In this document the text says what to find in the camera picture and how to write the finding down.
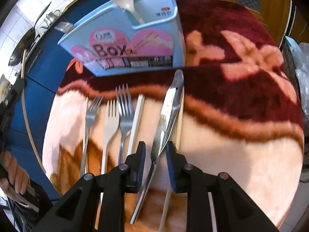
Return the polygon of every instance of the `white sticker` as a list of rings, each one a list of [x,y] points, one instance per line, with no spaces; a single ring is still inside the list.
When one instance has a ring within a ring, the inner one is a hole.
[[[112,43],[115,41],[115,32],[112,30],[97,31],[93,38],[100,43]]]

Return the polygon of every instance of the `human hand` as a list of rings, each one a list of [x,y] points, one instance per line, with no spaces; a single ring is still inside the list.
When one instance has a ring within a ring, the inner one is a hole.
[[[16,197],[8,190],[9,182],[14,185],[15,192],[17,194],[24,194],[27,190],[27,185],[30,184],[30,178],[25,169],[17,165],[15,157],[11,156],[11,153],[6,151],[0,156],[4,156],[4,165],[7,167],[9,178],[0,179],[0,188],[2,191],[11,199],[19,201]]]

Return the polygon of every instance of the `fork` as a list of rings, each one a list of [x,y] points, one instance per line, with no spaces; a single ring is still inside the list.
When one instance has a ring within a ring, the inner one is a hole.
[[[95,97],[95,99],[92,101],[91,105],[86,111],[86,129],[87,129],[87,135],[85,139],[85,148],[82,153],[82,159],[81,159],[81,167],[80,167],[80,173],[79,177],[81,178],[85,174],[85,164],[86,164],[86,154],[87,154],[87,145],[88,145],[88,140],[90,136],[90,129],[91,126],[95,120],[95,115],[98,111],[98,108],[101,104],[103,97]]]
[[[115,100],[108,101],[106,106],[106,115],[104,122],[103,131],[103,156],[102,156],[102,167],[101,174],[106,173],[106,162],[107,162],[107,145],[114,137],[119,126],[119,111],[117,109],[117,103]]]
[[[121,131],[118,165],[122,164],[123,145],[125,143],[126,137],[128,137],[131,134],[134,119],[134,109],[128,84],[126,84],[126,90],[125,85],[124,84],[122,85],[122,91],[120,86],[119,86],[119,92],[116,87],[116,97],[120,116],[120,131]]]

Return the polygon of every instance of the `finger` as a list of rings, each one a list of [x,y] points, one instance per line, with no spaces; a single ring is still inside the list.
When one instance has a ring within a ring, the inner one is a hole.
[[[12,158],[11,153],[10,153],[9,151],[5,151],[5,152],[4,152],[3,159],[4,159],[4,165],[5,165],[6,167],[9,166],[9,164],[10,164],[10,162],[11,162],[11,158]]]
[[[9,166],[7,167],[7,171],[9,173],[9,181],[12,185],[14,185],[15,183],[16,170],[17,170],[17,160],[15,157],[12,157]]]
[[[23,169],[20,166],[17,166],[15,176],[15,192],[17,194],[20,193],[22,182],[23,182]]]
[[[5,194],[7,194],[7,191],[9,189],[9,182],[6,178],[0,180],[0,188]]]
[[[23,169],[23,182],[21,184],[20,193],[25,194],[27,190],[27,186],[30,184],[30,178],[25,169]]]

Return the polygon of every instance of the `metal kettle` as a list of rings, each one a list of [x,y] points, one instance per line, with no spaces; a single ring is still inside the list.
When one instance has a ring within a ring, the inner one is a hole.
[[[43,29],[48,29],[49,26],[51,26],[51,24],[57,20],[57,18],[59,18],[61,15],[61,11],[60,10],[55,10],[54,12],[50,12],[45,18],[44,18],[44,22],[47,24],[47,26],[41,26],[40,28]]]

